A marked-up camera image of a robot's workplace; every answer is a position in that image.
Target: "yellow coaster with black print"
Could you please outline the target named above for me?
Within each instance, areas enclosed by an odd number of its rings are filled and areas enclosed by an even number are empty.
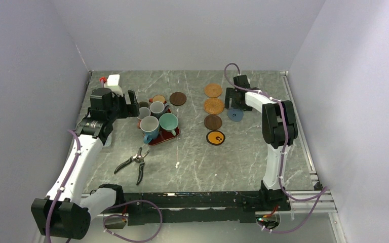
[[[215,146],[223,144],[225,139],[226,136],[224,135],[224,133],[220,132],[219,130],[213,130],[207,134],[208,143]]]

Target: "white wall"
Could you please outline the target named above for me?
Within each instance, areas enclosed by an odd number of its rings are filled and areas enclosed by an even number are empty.
[[[88,72],[48,0],[0,3],[0,242],[30,242],[30,205],[64,165]]]
[[[389,242],[389,0],[326,1],[290,86],[348,242]]]
[[[90,70],[288,70],[324,0],[53,0]]]

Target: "teal mug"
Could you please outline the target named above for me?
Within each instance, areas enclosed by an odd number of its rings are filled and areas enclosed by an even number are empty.
[[[159,124],[164,130],[171,132],[172,135],[174,136],[177,135],[175,129],[178,127],[178,118],[174,114],[172,113],[163,114],[159,118]]]
[[[159,135],[159,120],[154,116],[147,116],[139,124],[144,133],[144,143],[149,143]]]

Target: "gray marble surface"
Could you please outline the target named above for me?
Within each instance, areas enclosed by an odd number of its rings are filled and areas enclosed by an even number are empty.
[[[89,95],[100,87],[99,79],[110,74],[120,74],[122,89],[132,89],[139,101],[147,101],[161,94],[169,100],[174,92],[183,92],[187,102],[172,112],[179,118],[181,134],[156,146],[142,142],[142,131],[136,128],[137,118],[119,119],[114,123],[112,145],[99,153],[91,168],[84,192],[97,189],[103,183],[119,184],[125,192],[175,192],[175,191],[240,191],[258,190],[266,169],[267,146],[261,133],[261,114],[246,111],[241,122],[231,121],[225,109],[219,116],[223,121],[220,130],[225,142],[213,146],[206,141],[208,129],[203,108],[207,96],[204,87],[217,83],[223,88],[219,97],[224,102],[225,89],[230,84],[223,71],[95,71],[92,74],[79,119],[90,106]],[[280,73],[277,71],[243,71],[252,87],[259,87],[278,99],[288,99]],[[229,77],[236,72],[229,71]],[[144,178],[136,186],[138,165],[133,163],[116,175],[117,165],[133,156],[139,147],[149,150],[145,158]],[[309,170],[301,138],[291,150],[285,171],[289,190],[312,190]]]

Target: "red tray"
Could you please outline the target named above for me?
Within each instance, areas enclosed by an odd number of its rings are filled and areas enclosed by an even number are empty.
[[[166,130],[162,129],[162,127],[160,127],[158,137],[153,139],[149,143],[149,145],[151,145],[151,146],[158,145],[159,143],[163,143],[163,142],[168,141],[170,139],[176,138],[178,135],[180,135],[180,128],[177,127],[175,129],[175,132],[176,132],[177,135],[174,136],[174,135],[172,135],[171,132],[167,132]]]

